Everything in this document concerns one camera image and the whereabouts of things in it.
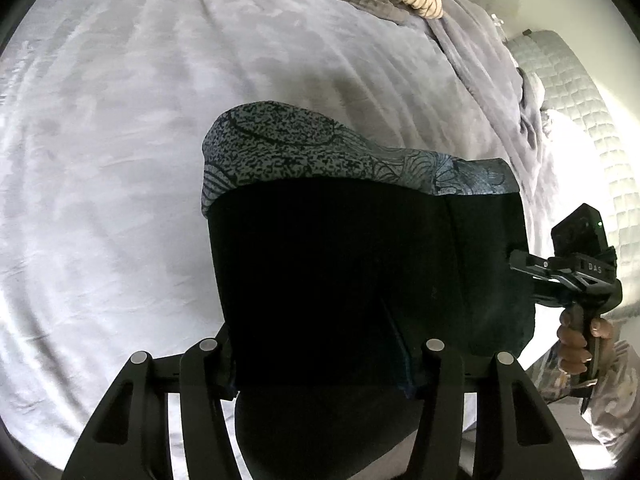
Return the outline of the person's right hand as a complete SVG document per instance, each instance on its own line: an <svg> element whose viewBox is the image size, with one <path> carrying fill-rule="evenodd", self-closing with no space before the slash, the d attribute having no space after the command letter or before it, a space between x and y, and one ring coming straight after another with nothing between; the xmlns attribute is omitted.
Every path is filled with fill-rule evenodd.
<svg viewBox="0 0 640 480"><path fill-rule="evenodd" d="M587 350L588 342L579 330L572 330L572 316L564 310L560 316L560 327L556 332L560 348L558 350L559 369L567 375L577 376L585 373L586 364L593 362L593 355ZM600 353L597 359L598 369L605 373L615 361L614 328L605 318L594 318L591 322L591 335L600 340Z"/></svg>

